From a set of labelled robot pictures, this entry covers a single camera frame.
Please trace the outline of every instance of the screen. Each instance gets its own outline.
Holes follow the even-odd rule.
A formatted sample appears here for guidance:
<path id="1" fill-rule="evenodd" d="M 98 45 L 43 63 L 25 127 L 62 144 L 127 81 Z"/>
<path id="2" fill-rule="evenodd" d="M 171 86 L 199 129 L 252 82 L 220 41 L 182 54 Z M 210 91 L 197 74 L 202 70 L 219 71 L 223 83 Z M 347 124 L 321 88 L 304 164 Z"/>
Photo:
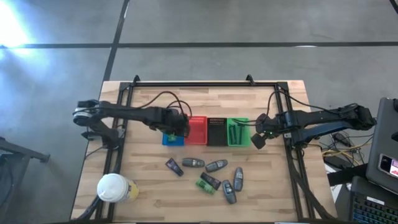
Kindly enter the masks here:
<path id="1" fill-rule="evenodd" d="M 396 160 L 391 161 L 390 174 L 394 175 L 395 177 L 398 177 L 398 161 Z"/>

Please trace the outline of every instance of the plastic basket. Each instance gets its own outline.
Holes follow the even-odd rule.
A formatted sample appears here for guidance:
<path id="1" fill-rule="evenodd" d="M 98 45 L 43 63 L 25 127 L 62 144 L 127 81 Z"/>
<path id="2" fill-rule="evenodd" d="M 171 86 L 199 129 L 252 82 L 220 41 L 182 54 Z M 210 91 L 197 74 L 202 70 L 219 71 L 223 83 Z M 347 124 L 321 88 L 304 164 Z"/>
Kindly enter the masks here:
<path id="1" fill-rule="evenodd" d="M 228 118 L 226 120 L 226 132 L 228 136 L 228 145 L 229 146 L 241 146 L 247 147 L 250 146 L 250 129 L 249 126 L 241 126 L 234 119 L 240 121 L 249 121 L 249 118 Z"/>
<path id="2" fill-rule="evenodd" d="M 227 146 L 226 118 L 207 118 L 207 145 Z"/>
<path id="3" fill-rule="evenodd" d="M 169 136 L 168 134 L 163 133 L 162 144 L 164 146 L 183 146 L 184 145 L 184 137 Z"/>
<path id="4" fill-rule="evenodd" d="M 190 132 L 185 144 L 207 144 L 207 117 L 192 116 L 189 119 Z"/>

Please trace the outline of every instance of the green object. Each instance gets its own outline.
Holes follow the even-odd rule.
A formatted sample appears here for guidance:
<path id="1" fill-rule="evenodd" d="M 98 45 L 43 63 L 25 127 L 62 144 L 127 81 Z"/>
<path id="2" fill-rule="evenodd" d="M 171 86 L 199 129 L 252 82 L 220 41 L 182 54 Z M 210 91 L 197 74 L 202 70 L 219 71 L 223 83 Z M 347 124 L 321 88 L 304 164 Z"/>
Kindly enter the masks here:
<path id="1" fill-rule="evenodd" d="M 241 126 L 235 121 L 234 119 L 238 121 L 249 121 L 249 118 L 228 118 L 226 120 L 226 127 L 227 127 L 227 138 L 228 138 L 228 145 L 229 146 L 240 146 L 240 147 L 248 147 L 251 144 L 250 140 L 250 129 L 249 126 Z M 231 136 L 233 133 L 229 131 L 230 126 L 235 126 L 235 134 L 236 139 L 234 139 L 234 144 L 231 142 L 234 138 L 234 136 Z"/>
<path id="2" fill-rule="evenodd" d="M 208 194 L 214 194 L 214 192 L 216 191 L 210 184 L 208 184 L 202 178 L 198 179 L 196 185 Z"/>
<path id="3" fill-rule="evenodd" d="M 168 141 L 169 142 L 172 142 L 172 141 L 175 141 L 175 140 L 177 140 L 177 137 L 175 135 L 169 135 L 168 136 Z"/>

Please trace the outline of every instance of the concrete floor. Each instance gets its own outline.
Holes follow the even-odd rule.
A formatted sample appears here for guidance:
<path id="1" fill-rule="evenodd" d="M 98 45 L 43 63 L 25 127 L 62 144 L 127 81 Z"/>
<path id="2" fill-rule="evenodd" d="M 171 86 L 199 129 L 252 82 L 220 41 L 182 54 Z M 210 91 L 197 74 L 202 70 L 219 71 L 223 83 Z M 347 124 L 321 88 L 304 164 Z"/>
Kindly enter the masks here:
<path id="1" fill-rule="evenodd" d="M 0 1 L 0 43 L 111 43 L 122 4 Z M 132 0 L 120 42 L 397 41 L 397 20 L 380 0 Z M 51 154 L 30 163 L 9 223 L 68 220 L 87 145 L 72 111 L 98 97 L 109 52 L 0 49 L 0 136 Z M 356 102 L 375 116 L 381 97 L 398 95 L 397 56 L 398 47 L 119 49 L 110 80 L 300 79 L 311 104 Z"/>

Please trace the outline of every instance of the white cup lid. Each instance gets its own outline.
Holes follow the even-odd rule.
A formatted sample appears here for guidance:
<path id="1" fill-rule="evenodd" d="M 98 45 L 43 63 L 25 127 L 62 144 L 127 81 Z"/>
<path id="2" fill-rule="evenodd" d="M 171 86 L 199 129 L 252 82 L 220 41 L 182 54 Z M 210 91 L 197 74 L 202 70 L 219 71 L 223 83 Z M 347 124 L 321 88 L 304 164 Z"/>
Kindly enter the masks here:
<path id="1" fill-rule="evenodd" d="M 119 174 L 106 174 L 97 185 L 98 197 L 105 202 L 117 202 L 126 194 L 126 180 Z"/>

